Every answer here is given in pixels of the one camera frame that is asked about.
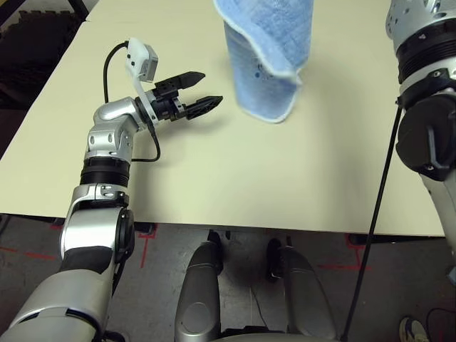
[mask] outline black cable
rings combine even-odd
[[[103,66],[103,92],[105,94],[105,103],[109,102],[108,99],[108,66],[109,62],[111,61],[111,58],[115,55],[117,51],[119,51],[121,48],[128,48],[128,41],[124,41],[123,43],[120,43],[116,45],[113,50],[106,56],[105,60],[105,65]]]
[[[382,179],[380,181],[380,187],[378,188],[377,200],[375,201],[375,208],[372,214],[372,221],[370,222],[370,229],[368,237],[366,240],[366,247],[364,249],[363,261],[361,262],[361,267],[358,272],[358,279],[356,280],[356,287],[353,293],[353,298],[351,300],[350,311],[348,312],[347,321],[345,323],[345,328],[341,337],[341,342],[348,341],[348,332],[350,331],[351,321],[355,313],[356,304],[358,303],[358,297],[361,290],[361,285],[363,283],[364,272],[366,271],[366,266],[368,263],[369,251],[371,250],[373,233],[375,231],[375,224],[377,223],[378,212],[380,211],[380,204],[382,202],[383,190],[385,189],[386,178],[388,176],[388,171],[390,169],[391,157],[393,156],[394,151],[394,142],[396,139],[396,134],[398,132],[400,114],[402,113],[402,107],[399,105],[396,117],[394,120],[393,129],[391,130],[390,144],[388,146],[388,152],[385,159],[385,166],[383,167]]]
[[[430,314],[432,312],[437,311],[437,310],[444,311],[444,312],[446,312],[448,314],[454,314],[455,318],[456,318],[456,311],[455,310],[448,310],[448,309],[444,309],[444,308],[432,308],[432,309],[430,309],[427,312],[427,315],[426,315],[426,333],[427,333],[427,337],[429,339],[429,342],[432,342],[432,337],[430,335],[430,330],[429,330],[429,317],[430,317]]]
[[[161,150],[160,150],[160,144],[158,142],[158,138],[157,138],[157,134],[155,134],[155,129],[154,129],[154,126],[151,125],[151,124],[148,124],[147,125],[147,128],[150,132],[150,136],[152,137],[152,139],[154,140],[154,143],[155,143],[155,148],[157,149],[157,155],[155,156],[155,158],[152,158],[152,159],[147,159],[147,158],[133,158],[131,161],[132,162],[156,162],[157,160],[160,159],[160,156],[161,156]]]
[[[117,51],[119,51],[121,48],[128,48],[128,41],[124,41],[123,43],[120,43],[116,46],[114,46],[113,50],[106,56],[105,60],[105,65],[103,66],[103,93],[105,96],[105,103],[109,102],[109,96],[108,96],[108,66],[111,61],[111,58],[115,55]],[[152,124],[152,122],[147,123],[147,128],[149,130],[150,136],[152,137],[152,140],[154,141],[155,148],[157,149],[157,155],[155,158],[133,158],[131,161],[132,162],[156,162],[157,160],[160,159],[161,156],[161,150],[160,150],[160,144],[158,142],[157,135],[155,134],[155,129]]]
[[[111,296],[114,296],[115,290],[117,289],[117,285],[119,284],[120,278],[122,276],[123,269],[125,267],[125,262],[126,261],[127,261],[127,259],[124,259],[124,260],[122,260],[119,263],[119,266],[117,268],[117,272],[114,274],[114,277],[113,277],[113,292],[112,292]]]
[[[125,337],[123,337],[121,333],[118,333],[116,331],[109,331],[109,330],[105,331],[103,338],[108,339],[109,341],[114,341],[114,342],[125,342],[126,341]]]
[[[266,321],[264,320],[263,314],[261,313],[261,309],[259,307],[259,302],[258,302],[257,295],[255,294],[255,291],[254,291],[253,287],[251,287],[251,286],[250,286],[250,291],[252,291],[252,294],[254,295],[256,307],[258,308],[259,318],[261,318],[261,320],[263,321],[263,324],[266,327],[266,329],[269,329],[268,325],[266,324]]]

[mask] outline shoe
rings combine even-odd
[[[412,317],[405,317],[399,324],[400,342],[429,342],[423,325]]]

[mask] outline white table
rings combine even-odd
[[[0,212],[65,217],[103,102],[105,56],[136,36],[160,57],[157,81],[206,73],[181,92],[184,102],[224,96],[209,115],[157,129],[162,159],[131,168],[137,221],[367,232],[398,95],[384,32],[388,0],[316,1],[305,86],[279,125],[237,107],[222,20],[210,0],[129,3],[127,10],[126,0],[100,0],[79,29],[0,161]],[[110,65],[112,100],[135,96],[124,58],[119,53]],[[134,151],[155,154],[147,133],[135,137]],[[377,232],[442,235],[420,178],[396,154]]]

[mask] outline blue cloth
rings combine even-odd
[[[289,115],[309,57],[314,0],[214,0],[238,104],[270,123]]]

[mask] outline floor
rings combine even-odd
[[[363,250],[344,234],[196,227],[159,224],[151,236],[137,234],[135,252],[110,307],[108,328],[129,341],[173,341],[173,320],[192,252],[216,228],[225,248],[219,276],[222,329],[262,325],[252,300],[258,297],[270,329],[286,328],[281,283],[264,280],[267,242],[277,237],[293,245],[313,265],[331,304],[338,333],[343,330]],[[231,230],[227,239],[224,230]],[[33,289],[59,268],[60,229],[12,217],[0,229],[0,333]],[[350,341],[399,341],[398,322],[406,314],[421,321],[433,307],[455,308],[455,288],[446,278],[452,265],[444,239],[376,244],[368,263]],[[456,318],[441,311],[430,317],[432,340],[456,341]]]

